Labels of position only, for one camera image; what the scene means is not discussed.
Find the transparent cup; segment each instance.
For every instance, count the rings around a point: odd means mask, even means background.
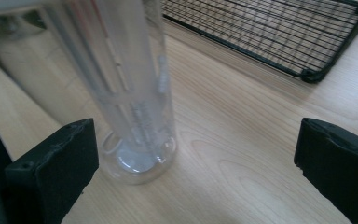
[[[103,169],[141,184],[176,150],[162,25],[159,0],[13,1],[0,66],[58,122],[96,118]]]

